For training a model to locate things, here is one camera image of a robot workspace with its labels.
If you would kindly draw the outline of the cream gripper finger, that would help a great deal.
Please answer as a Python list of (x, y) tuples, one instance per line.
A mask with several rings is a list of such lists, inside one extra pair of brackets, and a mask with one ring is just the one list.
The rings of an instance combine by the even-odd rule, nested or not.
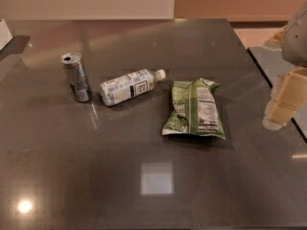
[(292, 109), (300, 109), (307, 103), (307, 68), (295, 67), (276, 78), (272, 99)]
[(279, 130), (284, 127), (294, 116), (296, 110), (286, 105), (270, 100), (265, 109), (262, 124), (268, 130)]

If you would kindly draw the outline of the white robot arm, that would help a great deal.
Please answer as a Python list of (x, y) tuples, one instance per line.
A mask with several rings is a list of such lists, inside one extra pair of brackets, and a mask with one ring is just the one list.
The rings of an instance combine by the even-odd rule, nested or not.
[(283, 59), (294, 68), (276, 78), (263, 119), (268, 130), (284, 127), (307, 104), (307, 2), (279, 31), (278, 39)]

